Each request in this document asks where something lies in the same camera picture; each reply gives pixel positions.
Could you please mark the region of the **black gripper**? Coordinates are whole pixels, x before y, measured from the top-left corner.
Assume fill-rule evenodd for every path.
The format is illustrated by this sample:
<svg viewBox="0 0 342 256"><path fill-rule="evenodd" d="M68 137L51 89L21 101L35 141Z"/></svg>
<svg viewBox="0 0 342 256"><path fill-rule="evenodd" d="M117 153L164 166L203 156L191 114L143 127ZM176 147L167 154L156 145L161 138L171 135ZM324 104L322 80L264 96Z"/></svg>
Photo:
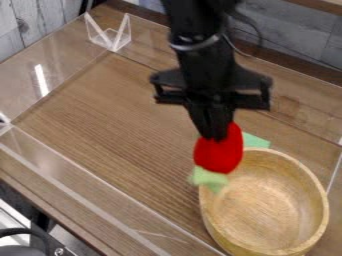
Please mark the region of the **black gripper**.
<svg viewBox="0 0 342 256"><path fill-rule="evenodd" d="M151 75L155 100L159 104L184 105L199 134L220 141L234 120L232 109L270 109L272 79L236 63L227 36L199 42L171 37L169 46L179 67ZM220 103L212 105L211 122L207 106L196 100Z"/></svg>

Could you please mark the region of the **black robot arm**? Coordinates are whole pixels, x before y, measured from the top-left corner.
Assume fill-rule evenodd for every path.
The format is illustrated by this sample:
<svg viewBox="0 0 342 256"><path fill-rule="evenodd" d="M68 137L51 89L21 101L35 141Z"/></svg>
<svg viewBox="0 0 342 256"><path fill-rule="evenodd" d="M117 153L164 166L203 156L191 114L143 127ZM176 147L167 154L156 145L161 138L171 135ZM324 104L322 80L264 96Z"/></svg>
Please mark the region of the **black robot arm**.
<svg viewBox="0 0 342 256"><path fill-rule="evenodd" d="M240 0L161 0L179 67L149 77L155 100L182 105L200 135L220 141L238 109L267 110L272 79L235 61L228 16Z"/></svg>

